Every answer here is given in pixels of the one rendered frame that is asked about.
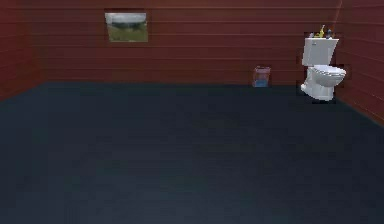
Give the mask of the red and blue bin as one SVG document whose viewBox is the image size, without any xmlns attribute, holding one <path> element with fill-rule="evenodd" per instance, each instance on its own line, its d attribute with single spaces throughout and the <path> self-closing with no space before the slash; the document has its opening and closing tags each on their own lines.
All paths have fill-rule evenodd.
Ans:
<svg viewBox="0 0 384 224">
<path fill-rule="evenodd" d="M 253 73 L 254 87 L 267 87 L 271 69 L 269 67 L 257 66 Z"/>
</svg>

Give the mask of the framed landscape picture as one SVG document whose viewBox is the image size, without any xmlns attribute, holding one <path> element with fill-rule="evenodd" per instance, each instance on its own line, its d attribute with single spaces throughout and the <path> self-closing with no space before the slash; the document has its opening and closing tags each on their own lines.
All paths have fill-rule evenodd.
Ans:
<svg viewBox="0 0 384 224">
<path fill-rule="evenodd" d="M 147 42 L 147 14 L 119 12 L 105 14 L 110 42 Z"/>
</svg>

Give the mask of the white toilet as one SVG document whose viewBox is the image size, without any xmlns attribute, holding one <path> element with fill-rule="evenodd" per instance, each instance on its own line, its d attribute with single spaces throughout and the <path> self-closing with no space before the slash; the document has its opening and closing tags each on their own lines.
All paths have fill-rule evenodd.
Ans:
<svg viewBox="0 0 384 224">
<path fill-rule="evenodd" d="M 331 65 L 337 43 L 338 39 L 335 38 L 305 39 L 302 65 L 307 70 L 300 88 L 316 100 L 331 101 L 335 87 L 346 76 L 344 69 Z"/>
</svg>

